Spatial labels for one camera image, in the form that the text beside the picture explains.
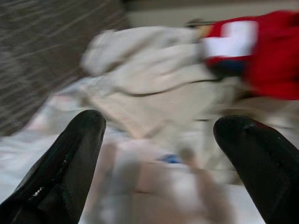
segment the white fabric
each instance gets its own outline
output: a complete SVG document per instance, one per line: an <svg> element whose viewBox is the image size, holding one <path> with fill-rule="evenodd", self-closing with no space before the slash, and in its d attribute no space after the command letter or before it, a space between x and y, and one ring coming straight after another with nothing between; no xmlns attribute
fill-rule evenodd
<svg viewBox="0 0 299 224"><path fill-rule="evenodd" d="M221 37L202 38L205 46L204 58L224 56L240 57L251 55L257 40L258 23L235 21L221 27Z"/></svg>
<svg viewBox="0 0 299 224"><path fill-rule="evenodd" d="M106 31L83 55L82 67L99 76L83 91L132 137L176 145L194 120L212 118L235 97L228 94L235 81L214 82L200 63L197 34L167 27Z"/></svg>

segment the white patch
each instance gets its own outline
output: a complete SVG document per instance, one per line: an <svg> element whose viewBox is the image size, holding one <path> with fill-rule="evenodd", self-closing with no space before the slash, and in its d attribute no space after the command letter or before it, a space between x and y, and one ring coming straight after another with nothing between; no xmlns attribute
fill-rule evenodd
<svg viewBox="0 0 299 224"><path fill-rule="evenodd" d="M240 57L251 54L257 40L255 21L229 22L222 26L221 36L203 38L205 58L215 56Z"/></svg>

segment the white blanket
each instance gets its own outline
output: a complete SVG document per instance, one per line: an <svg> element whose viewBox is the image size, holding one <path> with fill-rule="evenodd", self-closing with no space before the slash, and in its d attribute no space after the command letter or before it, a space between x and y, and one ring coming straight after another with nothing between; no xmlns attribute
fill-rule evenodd
<svg viewBox="0 0 299 224"><path fill-rule="evenodd" d="M96 36L81 65L95 78L90 101L136 139L176 147L194 120L211 119L235 94L200 62L197 31L143 27Z"/></svg>

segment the red fabric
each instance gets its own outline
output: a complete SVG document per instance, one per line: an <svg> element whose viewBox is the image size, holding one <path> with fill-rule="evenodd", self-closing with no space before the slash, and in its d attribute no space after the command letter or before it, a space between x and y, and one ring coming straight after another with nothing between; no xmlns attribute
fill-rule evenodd
<svg viewBox="0 0 299 224"><path fill-rule="evenodd" d="M299 99L299 13L275 11L261 16L220 21L213 24L207 37L221 37L222 26L234 21L258 23L253 54L234 58L249 62L245 79L253 92L279 99ZM211 65L222 59L210 58L207 63Z"/></svg>

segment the wall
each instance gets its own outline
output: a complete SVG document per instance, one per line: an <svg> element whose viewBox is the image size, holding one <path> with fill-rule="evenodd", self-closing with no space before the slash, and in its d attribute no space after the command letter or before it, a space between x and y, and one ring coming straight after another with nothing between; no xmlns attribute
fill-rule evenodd
<svg viewBox="0 0 299 224"><path fill-rule="evenodd" d="M197 17L214 21L265 14L279 9L299 9L298 6L297 0L220 0L212 3L203 0L134 0L129 3L128 16L134 27L182 26L188 20Z"/></svg>

